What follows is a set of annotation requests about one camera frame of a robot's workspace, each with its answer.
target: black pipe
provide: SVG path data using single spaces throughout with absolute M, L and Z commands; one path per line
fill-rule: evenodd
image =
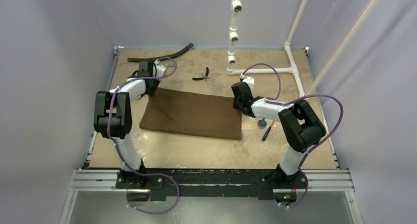
M 176 58 L 179 57 L 181 55 L 183 55 L 185 52 L 187 52 L 189 49 L 191 49 L 191 47 L 193 47 L 193 43 L 188 44 L 188 46 L 184 47 L 182 50 L 178 51 L 177 53 L 173 53 L 170 55 L 167 55 L 167 57 L 170 58 Z M 162 57 L 166 57 L 166 56 L 160 56 L 160 57 L 153 57 L 153 58 L 127 58 L 128 62 L 133 62 L 133 63 L 139 63 L 139 62 L 149 62 L 149 61 L 155 61 L 159 58 Z

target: tool handle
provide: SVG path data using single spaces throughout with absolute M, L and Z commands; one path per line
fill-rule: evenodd
M 262 141 L 265 141 L 268 137 L 269 132 L 271 131 L 272 125 L 268 127 L 267 132 L 265 132 L 264 137 L 262 137 Z

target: blue round object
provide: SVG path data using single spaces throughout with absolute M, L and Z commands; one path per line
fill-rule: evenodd
M 259 120 L 258 125 L 261 126 L 261 127 L 266 127 L 267 122 L 265 121 L 265 118 L 262 118 L 261 120 Z

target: pvc pipe frame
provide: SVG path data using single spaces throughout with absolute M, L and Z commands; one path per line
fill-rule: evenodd
M 303 11 L 305 9 L 305 6 L 307 4 L 307 1 L 308 0 L 302 0 L 301 1 L 301 5 L 298 9 L 297 15 L 296 15 L 295 20 L 293 22 L 293 26 L 291 27 L 290 34 L 288 35 L 288 38 L 287 38 L 287 40 L 285 41 L 285 44 L 284 44 L 284 50 L 288 55 L 288 60 L 290 61 L 290 67 L 288 67 L 288 68 L 275 68 L 275 70 L 278 73 L 291 73 L 291 74 L 293 74 L 293 76 L 296 80 L 296 84 L 297 84 L 297 88 L 298 88 L 298 92 L 299 92 L 300 97 L 304 96 L 305 93 L 304 93 L 304 88 L 303 88 L 302 83 L 301 83 L 301 79 L 299 77 L 299 71 L 298 71 L 298 68 L 297 68 L 297 64 L 294 61 L 293 53 L 291 52 L 290 44 L 291 44 L 291 40 L 294 36 L 294 33 L 297 29 L 297 26 L 298 26 L 298 23 L 299 23 L 300 18 L 302 16 L 302 13 L 303 13 Z M 237 30 L 238 30 L 237 18 L 238 18 L 237 13 L 235 13 L 232 10 L 232 22 L 231 22 L 231 26 L 229 28 L 229 33 L 237 32 Z M 229 40 L 228 55 L 229 55 L 229 57 L 232 56 L 233 59 L 235 59 L 234 58 L 235 43 L 236 42 L 232 42 L 231 40 Z M 234 75 L 234 74 L 241 74 L 241 73 L 244 72 L 244 69 L 235 69 L 234 68 L 233 65 L 234 65 L 235 62 L 236 61 L 234 61 L 233 63 L 229 63 L 229 65 L 227 66 L 227 74 Z M 249 69 L 246 73 L 248 73 L 248 74 L 251 74 L 251 73 L 252 74 L 254 74 L 254 73 L 274 73 L 274 71 L 270 68 L 268 68 L 268 69 Z
M 369 15 L 372 13 L 372 11 L 375 9 L 375 7 L 380 1 L 381 0 L 369 0 L 368 1 L 365 8 L 359 14 L 358 18 L 355 20 L 355 22 L 353 23 L 353 25 L 351 26 L 351 28 L 349 29 L 345 37 L 342 39 L 342 41 L 339 43 L 337 48 L 334 50 L 333 54 L 327 60 L 326 64 L 321 69 L 316 79 L 314 79 L 313 84 L 311 84 L 310 88 L 307 90 L 307 93 L 306 93 L 307 95 L 314 93 L 314 90 L 316 89 L 316 87 L 323 80 L 323 78 L 328 73 L 328 71 L 333 67 L 334 63 L 342 55 L 343 51 L 346 49 L 350 41 L 356 35 L 357 31 L 360 29 L 360 27 L 363 25 L 366 19 L 368 19 Z

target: gray wall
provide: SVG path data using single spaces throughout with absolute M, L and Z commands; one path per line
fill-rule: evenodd
M 227 48 L 231 0 L 91 0 L 109 38 L 140 48 Z M 335 0 L 309 0 L 292 41 L 310 46 Z M 242 0 L 238 48 L 283 48 L 301 0 Z
M 338 0 L 311 45 L 316 75 L 368 0 Z M 382 0 L 319 85 L 345 116 L 332 137 L 365 223 L 416 223 L 417 0 Z M 322 100 L 332 127 L 339 111 Z
M 89 0 L 0 0 L 1 223 L 57 223 L 113 45 Z

